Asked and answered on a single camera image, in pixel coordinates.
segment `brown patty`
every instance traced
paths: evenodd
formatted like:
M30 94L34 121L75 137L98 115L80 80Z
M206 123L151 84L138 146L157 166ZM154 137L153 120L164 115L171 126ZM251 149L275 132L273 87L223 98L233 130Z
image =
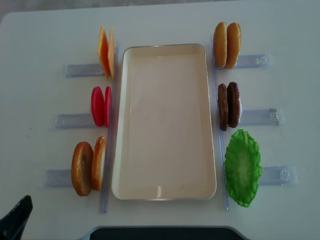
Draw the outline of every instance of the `brown patty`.
M227 102L228 102L228 125L231 128L236 128L239 123L240 116L240 94L238 85L235 82L230 82L227 87Z
M228 100L227 87L223 83L218 86L218 107L220 116L220 129L227 130L228 123Z

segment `black object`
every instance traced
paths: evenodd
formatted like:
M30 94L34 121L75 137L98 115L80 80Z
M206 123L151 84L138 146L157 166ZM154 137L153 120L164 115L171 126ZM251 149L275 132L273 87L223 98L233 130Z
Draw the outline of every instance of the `black object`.
M31 197L27 195L0 220L0 240L20 240L32 209Z
M243 240L229 228L215 227L108 227L90 235L90 240Z

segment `bread slice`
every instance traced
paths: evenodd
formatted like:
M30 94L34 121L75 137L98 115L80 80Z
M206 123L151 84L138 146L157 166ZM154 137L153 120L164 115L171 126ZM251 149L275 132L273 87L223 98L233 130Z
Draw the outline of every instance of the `bread slice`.
M227 24L220 22L213 35L213 54L215 63L224 68L227 61Z
M227 58L225 66L232 69L238 60L241 47L241 28L238 23L231 23L226 29Z
M220 129L227 130L228 125L228 100L227 100L227 87L223 83L218 86L218 107L220 117Z
M74 149L71 165L71 181L79 196L88 196L91 192L93 154L90 144L85 141L79 142Z
M228 125L231 128L236 128L240 118L240 94L237 83L230 82L226 90L229 114Z
M94 146L91 182L92 189L101 191L104 179L105 159L107 152L107 139L104 136L98 137Z

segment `bottom bun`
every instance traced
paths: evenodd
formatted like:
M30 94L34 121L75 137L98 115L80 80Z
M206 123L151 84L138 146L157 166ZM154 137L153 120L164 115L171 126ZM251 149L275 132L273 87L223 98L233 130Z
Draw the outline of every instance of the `bottom bun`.
M72 185L79 196L88 196L91 192L91 168L93 150L89 143L79 142L73 153L71 166Z

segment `bun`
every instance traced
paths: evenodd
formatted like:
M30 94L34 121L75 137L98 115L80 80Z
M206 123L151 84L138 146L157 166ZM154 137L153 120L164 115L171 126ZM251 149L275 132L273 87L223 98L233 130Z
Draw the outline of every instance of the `bun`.
M90 144L79 142L74 149L71 165L72 185L79 196L88 196L91 192L92 159Z
M107 151L107 139L104 136L100 136L95 143L92 170L91 170L91 182L92 189L100 191L102 189L105 158Z
M213 54L215 63L224 68L227 61L227 24L220 22L213 35Z
M225 66L232 69L238 60L241 47L241 28L238 23L231 23L226 29L227 58Z

